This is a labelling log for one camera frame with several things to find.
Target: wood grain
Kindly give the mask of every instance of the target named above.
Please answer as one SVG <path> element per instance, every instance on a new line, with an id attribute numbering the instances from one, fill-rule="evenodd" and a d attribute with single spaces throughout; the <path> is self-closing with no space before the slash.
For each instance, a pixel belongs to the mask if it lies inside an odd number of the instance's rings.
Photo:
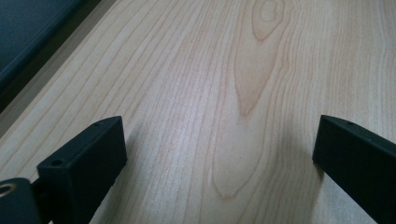
<path id="1" fill-rule="evenodd" d="M 122 115 L 92 223 L 374 223 L 311 155 L 321 114 L 396 142 L 394 1 L 118 0 L 61 62 L 0 115 L 1 179 Z"/>

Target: screw hole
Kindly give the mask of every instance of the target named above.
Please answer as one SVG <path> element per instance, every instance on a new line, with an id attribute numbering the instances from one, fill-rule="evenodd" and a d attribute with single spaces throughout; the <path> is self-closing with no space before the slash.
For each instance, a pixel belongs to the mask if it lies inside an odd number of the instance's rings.
<path id="1" fill-rule="evenodd" d="M 8 195 L 12 192 L 17 186 L 15 184 L 4 184 L 0 186 L 0 198 Z"/>
<path id="2" fill-rule="evenodd" d="M 62 163 L 64 163 L 62 160 L 56 160 L 56 161 L 53 161 L 53 162 L 51 163 L 51 165 L 53 165 L 53 166 L 59 166 L 59 165 L 61 165 Z"/>

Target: wooden table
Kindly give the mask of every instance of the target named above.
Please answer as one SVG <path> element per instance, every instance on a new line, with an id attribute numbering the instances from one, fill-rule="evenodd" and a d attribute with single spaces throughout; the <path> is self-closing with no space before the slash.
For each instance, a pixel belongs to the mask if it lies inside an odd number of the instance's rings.
<path id="1" fill-rule="evenodd" d="M 92 223 L 373 223 L 311 160 L 319 116 L 396 141 L 396 2 L 103 0 L 0 115 L 0 179 L 123 117 Z"/>

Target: light wood surface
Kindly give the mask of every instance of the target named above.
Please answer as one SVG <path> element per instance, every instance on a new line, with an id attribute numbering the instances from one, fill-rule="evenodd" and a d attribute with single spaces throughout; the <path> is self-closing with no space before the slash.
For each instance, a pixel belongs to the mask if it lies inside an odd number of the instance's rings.
<path id="1" fill-rule="evenodd" d="M 396 142 L 395 1 L 111 4 L 0 115 L 0 179 L 121 115 L 92 223 L 374 223 L 311 156 L 321 114 Z"/>

